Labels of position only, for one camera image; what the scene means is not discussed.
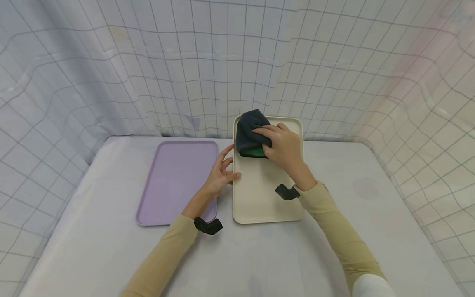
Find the tray rim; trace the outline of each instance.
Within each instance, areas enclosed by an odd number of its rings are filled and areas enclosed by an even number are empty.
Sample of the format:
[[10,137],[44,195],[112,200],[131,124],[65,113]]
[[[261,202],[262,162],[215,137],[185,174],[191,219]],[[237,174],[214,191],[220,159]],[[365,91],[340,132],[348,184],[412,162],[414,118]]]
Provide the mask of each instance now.
[[[233,121],[233,143],[236,142],[236,123],[241,118],[241,116],[242,115],[236,116],[236,118]],[[300,146],[300,154],[302,155],[302,158],[303,158],[304,157],[304,128],[303,128],[302,122],[298,118],[287,117],[287,116],[266,116],[266,118],[271,119],[271,120],[279,120],[279,119],[292,120],[292,121],[296,121],[298,123],[300,139],[301,139],[301,142],[302,142],[302,145]],[[237,154],[237,151],[234,150],[233,158],[236,156],[236,154]],[[236,216],[236,213],[234,211],[234,201],[235,201],[235,197],[234,197],[234,186],[233,186],[233,190],[232,190],[233,219],[234,219],[234,221],[236,221],[237,223],[239,223],[241,225],[262,224],[262,223],[278,223],[278,222],[285,222],[285,221],[298,221],[298,220],[303,219],[304,216],[305,216],[305,212],[302,211],[302,215],[300,216],[300,218],[297,218],[297,219],[294,219],[294,220],[260,220],[260,221],[254,221],[254,222],[244,222],[244,221],[240,221],[240,218],[238,218],[238,216]]]
[[[214,147],[216,148],[216,157],[218,156],[219,154],[219,147],[218,147],[218,144],[215,142],[215,141],[212,141],[212,140],[198,140],[198,141],[193,141],[193,140],[165,140],[161,143],[158,144],[157,146],[157,149],[155,150],[155,155],[153,156],[153,160],[152,160],[152,165],[150,166],[150,169],[149,169],[149,173],[148,173],[148,176],[147,176],[147,182],[145,183],[145,186],[143,187],[143,191],[142,191],[142,195],[140,197],[140,203],[139,203],[139,207],[137,208],[137,213],[135,214],[135,221],[137,222],[137,224],[139,226],[142,226],[142,227],[159,227],[159,226],[169,226],[169,224],[164,224],[164,225],[148,225],[148,224],[143,224],[140,222],[140,219],[139,219],[139,213],[140,213],[140,210],[142,209],[143,207],[143,200],[145,198],[145,189],[148,188],[148,185],[150,183],[150,178],[151,178],[151,173],[152,173],[152,169],[153,169],[153,164],[155,164],[155,161],[157,160],[157,156],[158,156],[158,152],[160,150],[160,148],[165,145],[165,144],[183,144],[183,143],[193,143],[193,144],[198,144],[198,143],[206,143],[206,144],[213,144]],[[213,218],[211,220],[214,220],[216,217],[218,216],[218,206],[216,205],[216,208],[214,210],[214,213],[213,213]]]

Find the dark gray cloth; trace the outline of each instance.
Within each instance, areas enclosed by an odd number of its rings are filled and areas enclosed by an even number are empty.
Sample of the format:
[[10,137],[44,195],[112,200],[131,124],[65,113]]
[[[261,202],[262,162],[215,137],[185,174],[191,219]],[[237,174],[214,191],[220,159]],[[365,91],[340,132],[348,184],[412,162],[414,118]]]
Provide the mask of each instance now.
[[253,129],[270,125],[270,122],[255,109],[242,114],[237,123],[236,150],[242,157],[267,158],[262,150],[262,144],[272,147],[272,141],[260,134],[252,132]]

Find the left hand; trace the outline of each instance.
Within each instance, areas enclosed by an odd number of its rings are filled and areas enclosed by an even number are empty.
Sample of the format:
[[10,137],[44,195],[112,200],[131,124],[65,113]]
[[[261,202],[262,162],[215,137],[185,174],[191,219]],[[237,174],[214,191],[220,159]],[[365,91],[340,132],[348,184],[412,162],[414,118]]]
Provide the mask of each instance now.
[[208,179],[190,200],[181,213],[182,215],[192,219],[199,217],[203,214],[208,204],[221,193],[225,185],[232,184],[233,181],[241,177],[240,173],[233,173],[232,171],[226,170],[227,167],[233,163],[233,157],[227,159],[224,159],[224,157],[226,157],[233,148],[234,144],[231,144],[219,154],[211,168]]

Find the finger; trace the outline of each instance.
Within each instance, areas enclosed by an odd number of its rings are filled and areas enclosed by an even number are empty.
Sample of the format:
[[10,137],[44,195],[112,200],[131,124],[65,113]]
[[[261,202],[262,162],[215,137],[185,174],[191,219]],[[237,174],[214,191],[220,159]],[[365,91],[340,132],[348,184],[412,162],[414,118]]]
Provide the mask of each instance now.
[[225,174],[225,175],[230,175],[230,174],[233,174],[233,172],[232,172],[232,171],[226,171],[226,174]]
[[233,157],[227,158],[226,160],[224,160],[219,171],[224,172],[231,163],[233,163]]
[[272,130],[269,130],[269,129],[265,129],[265,128],[256,128],[254,130],[252,130],[252,132],[254,133],[257,133],[257,134],[261,134],[261,135],[264,135],[265,137],[268,137],[270,138],[271,140],[276,136],[276,132],[272,131]]
[[265,125],[265,126],[262,126],[262,127],[265,128],[265,129],[272,130],[272,131],[274,131],[274,132],[280,132],[280,131],[282,131],[282,129],[280,129],[279,127],[274,126],[274,125]]
[[281,128],[284,131],[290,132],[290,129],[284,123],[278,123],[277,127]]
[[264,151],[264,154],[267,156],[267,153],[271,150],[271,148],[265,144],[262,144],[262,150]]
[[240,177],[241,177],[240,173],[228,174],[228,175],[226,175],[226,182],[228,183],[228,182],[238,180]]
[[224,157],[226,157],[226,155],[234,148],[234,144],[230,144],[228,145],[227,148],[225,148],[224,150],[222,150],[220,153],[219,153],[219,156],[218,158],[216,159],[216,162],[214,163],[213,166],[217,167],[217,168],[220,168],[221,167],[221,164],[223,163],[224,161]]

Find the white tray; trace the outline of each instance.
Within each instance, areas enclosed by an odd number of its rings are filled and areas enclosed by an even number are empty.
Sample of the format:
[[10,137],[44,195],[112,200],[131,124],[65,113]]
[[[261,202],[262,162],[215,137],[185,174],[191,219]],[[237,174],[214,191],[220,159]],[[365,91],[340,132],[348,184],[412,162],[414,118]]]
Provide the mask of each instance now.
[[[234,141],[239,119],[234,120]],[[302,123],[295,118],[268,116],[271,124],[284,123],[292,132],[300,135],[303,144]],[[241,157],[234,150],[233,171],[242,173],[239,181],[233,184],[233,218],[240,224],[281,222],[300,220],[304,210],[298,199],[283,200],[276,187],[284,184],[287,188],[294,185],[292,179],[266,158]]]

